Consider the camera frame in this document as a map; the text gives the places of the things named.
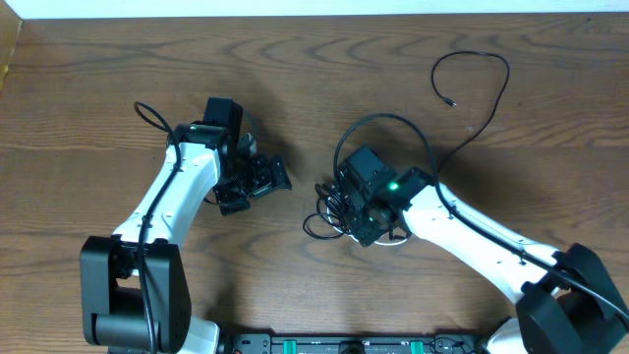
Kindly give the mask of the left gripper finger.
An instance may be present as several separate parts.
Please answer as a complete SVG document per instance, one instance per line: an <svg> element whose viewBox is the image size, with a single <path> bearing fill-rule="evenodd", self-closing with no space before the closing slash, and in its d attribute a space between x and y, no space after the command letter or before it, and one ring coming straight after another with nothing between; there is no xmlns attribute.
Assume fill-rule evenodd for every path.
<svg viewBox="0 0 629 354"><path fill-rule="evenodd" d="M234 213L245 211L251 208L251 203L246 197L237 197L221 200L219 209L223 216L232 215Z"/></svg>
<svg viewBox="0 0 629 354"><path fill-rule="evenodd" d="M275 155L269 160L269 162L272 174L272 189L291 190L292 183L290 181L282 158L279 155Z"/></svg>

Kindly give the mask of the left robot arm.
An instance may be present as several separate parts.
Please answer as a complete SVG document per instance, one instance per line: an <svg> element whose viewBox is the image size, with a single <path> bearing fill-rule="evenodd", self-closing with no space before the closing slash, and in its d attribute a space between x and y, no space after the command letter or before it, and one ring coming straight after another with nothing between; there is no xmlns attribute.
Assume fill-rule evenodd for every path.
<svg viewBox="0 0 629 354"><path fill-rule="evenodd" d="M219 326L196 317L181 250L207 196L222 215L292 187L280 156L257 152L241 125L248 112L231 98L208 99L199 121L171 127L163 165L142 201L107 237L80 252L83 333L111 353L219 353Z"/></svg>

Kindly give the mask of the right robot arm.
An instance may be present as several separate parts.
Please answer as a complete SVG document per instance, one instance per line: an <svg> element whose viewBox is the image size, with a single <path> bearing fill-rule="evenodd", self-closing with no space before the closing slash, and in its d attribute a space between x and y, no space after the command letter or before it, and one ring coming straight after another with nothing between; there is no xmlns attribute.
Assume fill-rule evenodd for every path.
<svg viewBox="0 0 629 354"><path fill-rule="evenodd" d="M346 224L363 246L396 227L444 249L490 281L516 315L479 347L486 353L608 353L628 333L628 308L600 257L528 239L459 200L425 171L403 174L368 147L335 173Z"/></svg>

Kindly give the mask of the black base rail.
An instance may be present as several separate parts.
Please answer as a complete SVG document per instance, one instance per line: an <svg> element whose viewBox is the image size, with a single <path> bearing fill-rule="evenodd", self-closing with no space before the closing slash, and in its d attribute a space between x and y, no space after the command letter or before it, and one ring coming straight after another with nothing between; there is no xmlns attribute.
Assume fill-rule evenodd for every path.
<svg viewBox="0 0 629 354"><path fill-rule="evenodd" d="M475 354L486 353L469 334L429 336L281 336L237 333L219 338L218 354Z"/></svg>

